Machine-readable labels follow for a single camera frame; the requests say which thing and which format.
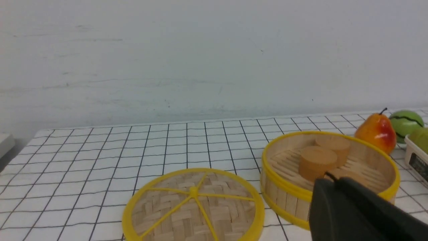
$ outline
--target table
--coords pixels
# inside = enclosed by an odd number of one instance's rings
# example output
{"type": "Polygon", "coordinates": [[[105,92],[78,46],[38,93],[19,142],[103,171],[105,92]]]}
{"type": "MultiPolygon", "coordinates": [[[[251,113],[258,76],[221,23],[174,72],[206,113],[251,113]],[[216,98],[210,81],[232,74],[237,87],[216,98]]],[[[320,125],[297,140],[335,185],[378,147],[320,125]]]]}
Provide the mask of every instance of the table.
{"type": "MultiPolygon", "coordinates": [[[[428,122],[428,109],[417,109],[428,122]]],[[[0,174],[0,237],[7,241],[119,241],[128,200],[163,174],[206,167],[235,173],[257,190],[261,153],[284,133],[353,135],[372,111],[188,123],[40,130],[0,174]]],[[[428,223],[428,189],[401,174],[396,206],[428,223]]],[[[262,241],[310,241],[310,232],[266,207],[262,241]]]]}

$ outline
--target woven bamboo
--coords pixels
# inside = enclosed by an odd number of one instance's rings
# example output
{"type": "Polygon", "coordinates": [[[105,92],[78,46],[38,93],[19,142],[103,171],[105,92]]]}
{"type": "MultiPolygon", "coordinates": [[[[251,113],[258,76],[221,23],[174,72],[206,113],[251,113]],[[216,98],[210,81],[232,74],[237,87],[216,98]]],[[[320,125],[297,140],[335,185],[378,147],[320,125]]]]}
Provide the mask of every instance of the woven bamboo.
{"type": "Polygon", "coordinates": [[[256,241],[263,201],[242,178],[215,169],[186,169],[153,180],[129,202],[127,240],[256,241]]]}
{"type": "Polygon", "coordinates": [[[309,230],[309,210],[313,182],[298,173],[300,150],[313,146],[320,135],[341,136],[350,141],[347,161],[340,169],[352,171],[365,179],[367,188],[394,203],[400,175],[391,158],[377,147],[338,133],[307,131],[280,136],[271,141],[262,156],[260,174],[266,203],[287,221],[309,230]]]}

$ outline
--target green apple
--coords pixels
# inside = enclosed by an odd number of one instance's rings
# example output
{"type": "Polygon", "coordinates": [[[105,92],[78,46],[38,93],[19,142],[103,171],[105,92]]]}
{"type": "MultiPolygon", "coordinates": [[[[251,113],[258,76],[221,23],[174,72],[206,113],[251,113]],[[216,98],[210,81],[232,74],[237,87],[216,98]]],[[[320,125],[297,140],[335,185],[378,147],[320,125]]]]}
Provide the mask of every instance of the green apple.
{"type": "Polygon", "coordinates": [[[428,128],[418,128],[408,138],[428,154],[428,128]]]}
{"type": "Polygon", "coordinates": [[[389,116],[392,128],[397,135],[397,142],[404,143],[406,135],[413,133],[417,129],[424,128],[425,124],[422,117],[414,111],[401,110],[392,113],[389,116]]]}

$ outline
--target pear stem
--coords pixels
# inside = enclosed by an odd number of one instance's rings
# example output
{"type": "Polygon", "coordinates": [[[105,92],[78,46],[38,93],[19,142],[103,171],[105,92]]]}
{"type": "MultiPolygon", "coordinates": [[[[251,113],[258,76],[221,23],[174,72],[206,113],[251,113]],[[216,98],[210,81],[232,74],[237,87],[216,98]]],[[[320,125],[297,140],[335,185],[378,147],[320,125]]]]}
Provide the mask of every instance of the pear stem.
{"type": "Polygon", "coordinates": [[[388,108],[383,109],[379,114],[382,114],[385,110],[387,110],[388,108]]]}

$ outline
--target pear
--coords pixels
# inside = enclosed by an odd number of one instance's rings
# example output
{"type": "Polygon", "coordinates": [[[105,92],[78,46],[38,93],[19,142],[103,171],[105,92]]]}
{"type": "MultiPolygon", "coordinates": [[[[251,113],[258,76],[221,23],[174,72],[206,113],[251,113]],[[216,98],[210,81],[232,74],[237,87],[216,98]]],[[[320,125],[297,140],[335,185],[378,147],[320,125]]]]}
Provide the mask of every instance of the pear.
{"type": "Polygon", "coordinates": [[[354,136],[376,146],[389,155],[397,144],[397,137],[391,120],[383,114],[385,110],[387,108],[380,113],[370,115],[357,129],[354,136]]]}

